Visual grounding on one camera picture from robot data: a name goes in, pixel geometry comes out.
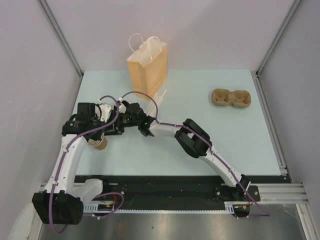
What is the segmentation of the stack of brown paper cups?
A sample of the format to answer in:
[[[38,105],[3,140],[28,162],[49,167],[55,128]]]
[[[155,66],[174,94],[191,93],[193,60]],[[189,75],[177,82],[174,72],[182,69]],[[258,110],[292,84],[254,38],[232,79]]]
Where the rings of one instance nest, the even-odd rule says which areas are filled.
[[[103,151],[108,147],[108,141],[104,136],[100,140],[89,139],[88,144],[99,151]]]

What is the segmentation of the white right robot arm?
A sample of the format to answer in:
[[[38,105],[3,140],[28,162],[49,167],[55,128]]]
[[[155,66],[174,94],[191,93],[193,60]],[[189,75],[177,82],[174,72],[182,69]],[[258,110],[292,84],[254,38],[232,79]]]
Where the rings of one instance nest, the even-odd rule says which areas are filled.
[[[124,112],[117,113],[115,106],[109,115],[108,122],[114,123],[108,128],[107,135],[121,135],[125,128],[137,127],[145,137],[175,138],[187,155],[202,159],[219,174],[235,200],[242,201],[248,196],[251,185],[249,178],[233,168],[216,151],[210,136],[195,121],[188,118],[183,123],[168,123],[147,115],[138,103],[125,102],[120,106],[124,107]]]

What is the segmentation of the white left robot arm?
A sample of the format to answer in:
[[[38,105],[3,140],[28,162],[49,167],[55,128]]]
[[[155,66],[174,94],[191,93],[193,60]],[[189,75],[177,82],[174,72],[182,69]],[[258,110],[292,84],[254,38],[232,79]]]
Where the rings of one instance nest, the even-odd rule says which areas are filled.
[[[111,188],[99,179],[88,179],[77,189],[74,181],[84,149],[106,143],[104,134],[117,110],[107,103],[81,102],[77,112],[63,125],[61,148],[51,177],[44,190],[32,197],[44,224],[77,225],[91,200],[95,197],[105,200],[110,196]]]

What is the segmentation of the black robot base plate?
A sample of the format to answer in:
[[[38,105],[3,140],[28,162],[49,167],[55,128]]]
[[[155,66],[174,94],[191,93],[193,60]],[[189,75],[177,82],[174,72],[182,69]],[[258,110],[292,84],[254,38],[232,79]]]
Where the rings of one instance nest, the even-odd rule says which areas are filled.
[[[223,183],[219,176],[115,176],[96,175],[102,181],[99,202],[112,202],[129,211],[213,211],[224,209],[225,202],[248,202],[240,188]]]

